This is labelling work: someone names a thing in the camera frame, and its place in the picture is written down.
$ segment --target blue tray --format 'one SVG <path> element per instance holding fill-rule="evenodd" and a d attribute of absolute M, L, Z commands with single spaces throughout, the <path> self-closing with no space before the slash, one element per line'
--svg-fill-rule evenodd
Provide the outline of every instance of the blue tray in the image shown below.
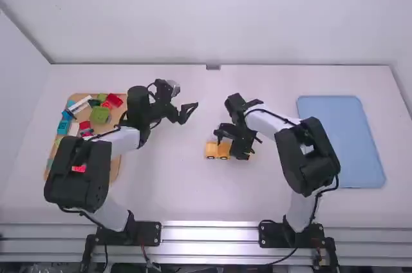
<path fill-rule="evenodd" d="M 341 163 L 339 186 L 381 188 L 386 177 L 362 103 L 354 96 L 300 96 L 301 118 L 316 117 Z"/>

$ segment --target white wall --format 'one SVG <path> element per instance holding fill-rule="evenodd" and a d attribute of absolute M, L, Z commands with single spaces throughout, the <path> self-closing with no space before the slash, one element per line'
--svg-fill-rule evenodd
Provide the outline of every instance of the white wall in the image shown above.
<path fill-rule="evenodd" d="M 381 62 L 412 102 L 412 0 L 0 1 L 54 62 Z"/>
<path fill-rule="evenodd" d="M 49 68 L 46 59 L 0 10 L 0 192 L 14 168 Z"/>

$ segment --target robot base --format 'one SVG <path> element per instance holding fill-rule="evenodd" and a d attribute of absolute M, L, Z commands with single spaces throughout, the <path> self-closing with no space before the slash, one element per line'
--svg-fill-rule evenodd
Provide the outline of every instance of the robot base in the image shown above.
<path fill-rule="evenodd" d="M 263 220 L 259 223 L 259 245 L 263 249 L 274 248 L 323 248 L 323 226 L 311 223 L 302 232 L 295 232 L 283 217 L 283 223 Z"/>
<path fill-rule="evenodd" d="M 97 245 L 159 246 L 162 224 L 158 221 L 134 221 L 136 237 L 130 238 L 124 232 L 98 228 L 95 238 Z"/>

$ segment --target metal extrusion frame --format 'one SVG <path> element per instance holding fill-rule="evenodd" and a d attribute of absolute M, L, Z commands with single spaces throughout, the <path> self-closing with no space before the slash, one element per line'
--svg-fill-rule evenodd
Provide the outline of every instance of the metal extrusion frame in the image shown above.
<path fill-rule="evenodd" d="M 258 222 L 162 222 L 159 247 L 146 248 L 157 263 L 199 265 L 263 265 L 286 256 L 290 249 L 262 249 Z M 92 224 L 0 223 L 0 261 L 80 262 Z M 412 228 L 325 227 L 335 238 L 341 265 L 412 266 Z M 108 246 L 109 262 L 144 263 L 140 247 Z M 313 251 L 298 249 L 280 265 L 311 265 Z M 94 262 L 104 262 L 104 248 L 95 249 Z"/>

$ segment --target black cable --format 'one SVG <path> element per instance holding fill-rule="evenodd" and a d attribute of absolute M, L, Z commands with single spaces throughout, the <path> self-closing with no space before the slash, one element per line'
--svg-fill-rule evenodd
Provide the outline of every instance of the black cable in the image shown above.
<path fill-rule="evenodd" d="M 109 263 L 108 245 L 106 243 L 104 244 L 104 255 L 106 257 L 106 262 L 103 266 L 102 273 L 106 270 L 106 268 L 108 267 L 108 263 Z"/>
<path fill-rule="evenodd" d="M 335 186 L 334 186 L 334 187 L 324 189 L 323 191 L 319 191 L 319 192 L 316 194 L 316 196 L 315 196 L 314 210 L 312 211 L 312 215 L 310 216 L 309 223 L 312 223 L 312 222 L 315 220 L 315 214 L 316 214 L 317 206 L 318 206 L 318 204 L 319 204 L 319 199 L 321 198 L 321 196 L 322 196 L 324 193 L 327 193 L 327 192 L 329 192 L 329 191 L 335 191 L 336 189 L 339 188 L 339 177 L 338 177 L 337 175 L 335 175 L 335 181 L 336 181 L 336 182 L 335 182 Z"/>
<path fill-rule="evenodd" d="M 76 213 L 79 214 L 80 216 L 84 216 L 86 217 L 89 221 L 91 221 L 92 223 L 94 223 L 95 225 L 97 225 L 98 227 L 102 228 L 102 229 L 106 229 L 107 228 L 105 226 L 103 226 L 103 224 L 99 223 L 98 221 L 95 221 L 93 218 L 91 218 L 89 215 L 87 215 L 85 212 L 83 211 L 73 211 L 73 210 L 67 210 L 64 207 L 59 205 L 59 209 L 65 213 Z"/>
<path fill-rule="evenodd" d="M 92 140 L 94 140 L 94 139 L 99 139 L 99 138 L 101 138 L 101 137 L 110 135 L 111 133 L 116 133 L 117 131 L 120 131 L 120 130 L 122 129 L 119 125 L 115 125 L 115 128 L 116 128 L 116 129 L 113 129 L 113 130 L 108 131 L 108 132 L 106 132 L 106 133 L 99 133 L 98 135 L 92 136 L 91 138 L 88 138 L 86 141 L 92 141 Z"/>
<path fill-rule="evenodd" d="M 304 127 L 302 127 L 300 124 L 295 124 L 295 123 L 293 123 L 292 121 L 288 120 L 287 118 L 281 117 L 280 115 L 277 115 L 277 114 L 275 114 L 275 113 L 273 113 L 273 112 L 270 112 L 270 111 L 268 111 L 268 110 L 266 110 L 266 109 L 260 109 L 260 108 L 258 108 L 258 109 L 251 109 L 249 112 L 247 112 L 247 113 L 245 114 L 245 118 L 248 116 L 249 113 L 257 112 L 257 111 L 258 111 L 258 112 L 263 112 L 263 113 L 268 113 L 268 114 L 272 115 L 273 117 L 276 117 L 276 118 L 278 118 L 279 120 L 282 120 L 283 122 L 285 122 L 285 124 L 289 124 L 289 125 L 291 125 L 291 126 L 297 127 L 297 128 L 299 128 L 299 129 L 303 132 L 303 134 L 304 134 L 306 137 L 308 137 L 308 138 L 310 138 L 310 139 L 312 139 L 312 140 L 314 139 L 313 136 L 309 133 L 309 131 L 306 130 Z"/>
<path fill-rule="evenodd" d="M 319 199 L 321 198 L 321 196 L 322 196 L 324 193 L 327 193 L 327 192 L 329 192 L 329 191 L 335 191 L 336 189 L 339 188 L 339 177 L 338 177 L 337 175 L 335 175 L 335 181 L 336 181 L 336 184 L 335 184 L 334 187 L 324 189 L 323 191 L 319 191 L 319 192 L 316 194 L 316 196 L 315 196 L 314 210 L 312 211 L 312 215 L 311 215 L 311 217 L 310 217 L 309 224 L 311 224 L 311 223 L 315 220 L 315 213 L 316 213 L 317 206 L 318 206 L 318 204 L 319 204 Z M 275 222 L 274 222 L 273 220 L 262 220 L 261 223 L 275 223 Z M 281 259 L 276 260 L 276 261 L 274 261 L 274 262 L 267 263 L 266 265 L 275 265 L 275 264 L 277 264 L 277 263 L 279 263 L 279 262 L 282 262 L 282 261 L 288 259 L 289 257 L 291 257 L 291 256 L 297 251 L 297 249 L 298 249 L 298 248 L 295 247 L 295 248 L 294 248 L 289 254 L 287 254 L 285 257 L 282 257 Z"/>
<path fill-rule="evenodd" d="M 103 224 L 99 223 L 98 221 L 93 220 L 89 215 L 87 215 L 87 214 L 86 214 L 85 212 L 83 212 L 83 211 L 67 210 L 67 209 L 65 209 L 64 207 L 60 206 L 60 205 L 59 205 L 59 209 L 60 209 L 62 212 L 65 212 L 65 213 L 72 213 L 72 214 L 73 214 L 73 213 L 76 213 L 76 214 L 79 214 L 80 216 L 84 216 L 84 217 L 86 217 L 89 221 L 91 221 L 92 223 L 94 223 L 95 225 L 97 225 L 98 227 L 107 230 L 107 228 L 106 228 L 105 226 L 103 226 Z M 104 266 L 103 266 L 102 273 L 106 270 L 106 268 L 108 267 L 108 263 L 109 263 L 108 246 L 107 246 L 106 243 L 104 244 L 104 255 L 105 255 L 105 257 L 106 257 L 106 262 L 105 262 L 105 264 L 104 264 Z"/>
<path fill-rule="evenodd" d="M 287 254 L 285 257 L 282 257 L 281 259 L 276 260 L 276 261 L 273 261 L 273 262 L 271 262 L 271 263 L 267 263 L 266 265 L 275 265 L 276 263 L 282 262 L 282 261 L 288 259 L 289 257 L 291 257 L 296 251 L 297 251 L 297 247 L 295 247 L 295 248 L 293 249 L 293 251 L 290 252 L 289 254 Z"/>
<path fill-rule="evenodd" d="M 160 124 L 161 121 L 162 121 L 162 120 L 158 120 L 153 126 L 150 127 L 150 129 L 153 129 L 153 128 L 159 126 L 159 124 Z"/>
<path fill-rule="evenodd" d="M 298 126 L 297 124 L 291 122 L 291 121 L 288 120 L 287 118 L 281 117 L 280 115 L 277 115 L 277 114 L 275 114 L 275 113 L 273 113 L 273 112 L 270 112 L 270 111 L 268 111 L 268 110 L 266 110 L 266 109 L 251 109 L 249 112 L 247 112 L 247 113 L 245 114 L 245 118 L 246 118 L 250 113 L 252 113 L 252 112 L 257 112 L 257 111 L 258 111 L 258 112 L 268 113 L 268 114 L 272 115 L 273 117 L 276 117 L 276 118 L 278 118 L 279 120 L 282 120 L 282 121 L 285 122 L 286 124 L 289 124 L 289 125 L 292 125 L 292 126 Z"/>

